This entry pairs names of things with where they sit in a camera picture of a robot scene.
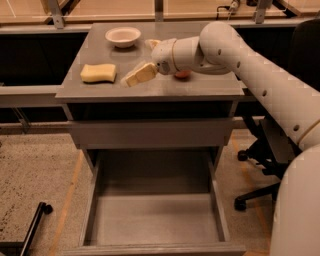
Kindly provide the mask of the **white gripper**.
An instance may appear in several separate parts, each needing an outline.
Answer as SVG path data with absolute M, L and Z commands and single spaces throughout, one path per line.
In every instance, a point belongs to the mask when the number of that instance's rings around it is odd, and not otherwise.
M 147 39 L 145 46 L 152 50 L 152 62 L 142 61 L 129 71 L 122 79 L 121 85 L 124 87 L 133 87 L 154 79 L 157 73 L 163 75 L 174 74 L 177 69 L 173 58 L 173 48 L 176 39 L 157 40 Z

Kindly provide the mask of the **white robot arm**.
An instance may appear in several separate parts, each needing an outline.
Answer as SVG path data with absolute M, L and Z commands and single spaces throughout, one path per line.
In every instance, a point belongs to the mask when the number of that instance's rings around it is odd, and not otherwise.
M 124 78 L 128 86 L 157 74 L 234 72 L 301 153 L 289 164 L 278 190 L 270 256 L 320 256 L 320 94 L 252 50 L 230 25 L 215 21 L 196 37 L 152 47 L 151 61 Z

